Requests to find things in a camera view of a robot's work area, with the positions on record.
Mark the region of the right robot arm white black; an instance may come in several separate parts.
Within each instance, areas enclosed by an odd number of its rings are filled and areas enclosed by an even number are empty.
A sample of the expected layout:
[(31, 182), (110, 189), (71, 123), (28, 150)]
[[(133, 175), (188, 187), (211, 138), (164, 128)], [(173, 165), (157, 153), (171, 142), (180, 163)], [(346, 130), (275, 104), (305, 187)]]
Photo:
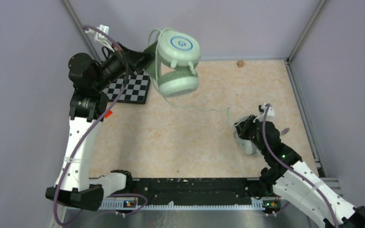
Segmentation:
[(235, 137), (249, 143), (264, 157), (268, 167), (260, 176), (260, 191), (287, 200), (320, 228), (365, 228), (365, 206), (355, 206), (333, 191), (281, 140), (271, 121), (254, 115), (234, 123)]

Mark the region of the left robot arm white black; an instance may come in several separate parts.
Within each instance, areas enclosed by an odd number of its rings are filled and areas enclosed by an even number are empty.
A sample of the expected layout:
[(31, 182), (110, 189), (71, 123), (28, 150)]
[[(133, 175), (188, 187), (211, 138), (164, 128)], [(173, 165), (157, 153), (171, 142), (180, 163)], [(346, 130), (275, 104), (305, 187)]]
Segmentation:
[(101, 127), (109, 101), (104, 89), (126, 74), (143, 72), (155, 60), (155, 44), (143, 51), (122, 47), (102, 62), (87, 53), (73, 55), (68, 77), (74, 92), (70, 100), (69, 135), (60, 174), (45, 197), (57, 204), (96, 211), (105, 197), (118, 192), (128, 196), (133, 192), (128, 171), (111, 171), (99, 178), (89, 178), (96, 136)]

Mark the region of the white gaming headphones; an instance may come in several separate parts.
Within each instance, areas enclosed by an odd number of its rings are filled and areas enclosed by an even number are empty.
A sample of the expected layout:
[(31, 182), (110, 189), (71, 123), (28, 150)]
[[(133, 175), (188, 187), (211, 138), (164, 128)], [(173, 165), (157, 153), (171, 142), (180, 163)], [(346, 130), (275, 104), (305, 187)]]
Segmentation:
[(255, 117), (254, 115), (249, 115), (241, 118), (237, 122), (234, 123), (235, 132), (233, 136), (235, 137), (237, 145), (243, 150), (246, 155), (255, 155), (259, 153), (259, 149), (248, 139), (243, 139), (239, 137), (239, 133), (243, 130), (245, 124), (249, 120), (250, 117)]

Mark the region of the mint green headphones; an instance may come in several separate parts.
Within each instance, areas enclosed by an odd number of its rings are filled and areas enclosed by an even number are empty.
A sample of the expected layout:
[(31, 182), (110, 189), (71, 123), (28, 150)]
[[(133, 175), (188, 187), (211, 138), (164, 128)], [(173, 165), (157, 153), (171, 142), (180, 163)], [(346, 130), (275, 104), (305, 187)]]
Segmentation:
[(187, 95), (199, 88), (196, 67), (201, 59), (199, 42), (172, 28), (158, 31), (154, 45), (154, 62), (146, 69), (164, 98)]

